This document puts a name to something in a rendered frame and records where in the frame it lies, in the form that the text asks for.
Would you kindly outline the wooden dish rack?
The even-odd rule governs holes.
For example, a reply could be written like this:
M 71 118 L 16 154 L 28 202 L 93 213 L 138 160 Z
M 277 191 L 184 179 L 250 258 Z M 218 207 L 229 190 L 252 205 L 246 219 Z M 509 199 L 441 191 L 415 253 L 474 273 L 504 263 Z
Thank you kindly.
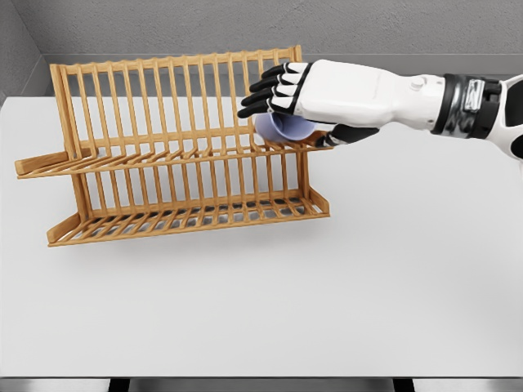
M 239 102 L 299 46 L 50 67 L 64 148 L 16 162 L 19 178 L 69 176 L 77 211 L 51 246 L 327 217 L 312 139 L 262 139 Z

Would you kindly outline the lavender cup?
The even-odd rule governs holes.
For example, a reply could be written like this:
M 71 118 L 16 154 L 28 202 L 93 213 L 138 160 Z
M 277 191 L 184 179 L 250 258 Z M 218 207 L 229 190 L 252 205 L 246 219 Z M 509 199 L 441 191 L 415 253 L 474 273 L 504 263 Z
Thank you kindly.
M 254 127 L 265 140 L 284 143 L 306 139 L 314 132 L 316 123 L 294 115 L 264 113 L 254 118 Z

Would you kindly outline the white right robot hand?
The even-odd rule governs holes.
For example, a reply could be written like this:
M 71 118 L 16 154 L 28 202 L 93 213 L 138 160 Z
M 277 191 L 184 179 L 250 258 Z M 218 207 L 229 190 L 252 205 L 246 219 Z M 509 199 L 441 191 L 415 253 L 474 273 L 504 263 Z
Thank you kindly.
M 278 113 L 334 126 L 320 148 L 375 135 L 394 118 L 397 76 L 382 69 L 331 60 L 287 62 L 265 71 L 241 101 L 239 118 Z

